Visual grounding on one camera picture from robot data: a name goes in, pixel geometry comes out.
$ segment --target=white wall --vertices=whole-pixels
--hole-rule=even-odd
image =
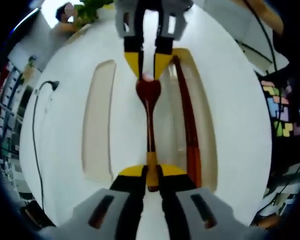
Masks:
[[[15,45],[8,56],[17,69],[23,72],[29,57],[32,55],[37,57],[37,61],[34,64],[36,68],[39,68],[37,66],[39,63],[49,61],[50,56],[47,56],[45,53],[49,49],[49,45],[51,45],[50,30],[50,26],[40,11],[29,33]]]
[[[32,8],[32,9],[35,9],[35,8],[40,8],[42,3],[44,2],[45,0],[32,0],[32,2],[30,3],[29,7]]]
[[[195,0],[203,9],[217,20],[235,39],[257,50],[263,56],[273,61],[268,41],[256,18],[247,9],[237,6],[231,0]],[[273,39],[273,31],[264,22],[263,26]],[[280,53],[275,53],[278,69],[285,67],[288,60]]]

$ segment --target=white table surface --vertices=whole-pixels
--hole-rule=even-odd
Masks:
[[[157,13],[144,18],[144,72],[152,71]],[[188,25],[175,47],[188,48],[198,66],[211,109],[217,150],[218,185],[215,194],[228,203],[234,216],[249,225],[268,181],[272,136],[266,101],[251,64],[234,39],[197,6],[186,14]],[[35,120],[35,140],[43,178],[46,214],[56,224],[68,220],[73,208],[107,184],[84,178],[81,163],[85,104],[96,66],[108,59],[117,63],[110,113],[110,155],[116,176],[122,169],[144,164],[146,114],[139,100],[136,78],[124,59],[123,40],[113,19],[95,24],[75,42],[60,49],[38,81],[60,81],[52,93],[40,93]],[[35,96],[26,109],[20,137],[20,162],[24,177],[41,204],[40,182],[32,141]],[[160,121],[156,141],[158,159],[170,159],[170,112],[161,96],[154,113]],[[167,239],[158,194],[146,194],[138,231],[140,239]],[[152,229],[159,228],[157,233]]]

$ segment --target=electrical cord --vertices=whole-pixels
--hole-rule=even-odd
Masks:
[[[263,33],[264,33],[264,36],[269,44],[269,48],[270,48],[270,52],[271,52],[271,56],[272,56],[272,60],[273,60],[273,66],[274,66],[274,71],[277,72],[278,71],[278,67],[277,67],[277,61],[276,61],[276,56],[275,56],[275,51],[274,51],[274,47],[271,43],[271,40],[270,40],[270,37],[268,35],[268,33],[266,32],[266,29],[265,29],[265,26],[262,24],[258,14],[256,13],[256,11],[254,10],[254,8],[250,5],[250,3],[247,1],[247,0],[243,0],[244,4],[246,5],[246,7],[251,11],[251,13],[254,15],[254,17],[256,18],[256,20],[258,21]],[[274,134],[275,136],[277,135],[278,133],[278,130],[279,130],[279,126],[280,126],[280,119],[281,119],[281,108],[282,108],[282,91],[281,91],[281,87],[278,88],[279,90],[279,104],[278,104],[278,109],[279,109],[279,113],[278,113],[278,121],[277,121],[277,124],[274,126],[275,127],[275,131],[274,131]],[[298,170],[294,173],[293,176],[295,176],[298,171],[300,170],[300,166],[298,168]],[[286,187],[292,182],[293,178],[291,178],[291,180],[283,187],[283,189],[274,196],[274,198],[266,205],[264,206],[263,208],[261,208],[257,213],[260,213],[262,210],[264,210],[265,208],[267,208],[273,201],[276,200],[276,198],[286,189]]]
[[[33,140],[33,148],[34,148],[34,156],[35,156],[35,163],[36,163],[36,169],[39,174],[39,180],[40,180],[40,190],[41,190],[41,205],[42,205],[42,211],[45,212],[44,207],[44,186],[42,181],[42,175],[39,168],[39,162],[38,162],[38,155],[37,155],[37,147],[36,147],[36,140],[35,140],[35,117],[36,117],[36,109],[37,109],[37,103],[39,99],[40,90],[44,87],[45,84],[50,84],[52,87],[52,90],[55,91],[59,85],[58,81],[45,81],[41,84],[38,90],[36,90],[36,97],[33,107],[33,116],[32,116],[32,140]]]
[[[257,214],[260,213],[262,210],[266,209],[268,206],[270,206],[270,205],[276,200],[276,198],[277,198],[278,196],[280,196],[280,194],[283,193],[283,191],[286,189],[286,187],[289,186],[290,183],[292,182],[292,180],[294,179],[294,176],[297,175],[297,173],[299,172],[299,170],[300,170],[300,166],[299,166],[298,169],[295,171],[295,173],[291,176],[290,181],[288,181],[288,182],[284,185],[284,187],[281,189],[281,191],[280,191],[279,193],[277,193],[277,194],[273,197],[273,199],[272,199],[267,205],[265,205],[263,208],[261,208],[261,209],[257,212]]]
[[[274,71],[277,72],[278,71],[278,67],[277,67],[277,60],[276,60],[276,56],[275,56],[275,50],[274,47],[271,44],[271,40],[270,37],[265,29],[265,26],[262,24],[258,14],[256,13],[256,11],[254,10],[254,8],[250,5],[250,3],[247,0],[243,0],[244,4],[246,5],[246,7],[251,11],[251,13],[254,15],[254,17],[256,18],[256,20],[258,21],[263,34],[269,44],[269,48],[270,48],[270,52],[271,52],[271,56],[272,56],[272,61],[273,61],[273,66],[274,66]],[[278,114],[278,120],[281,119],[281,108],[282,108],[282,97],[281,97],[281,88],[279,87],[279,114]],[[278,129],[279,129],[279,121],[277,122],[277,125],[275,126],[275,131],[274,134],[277,135]]]

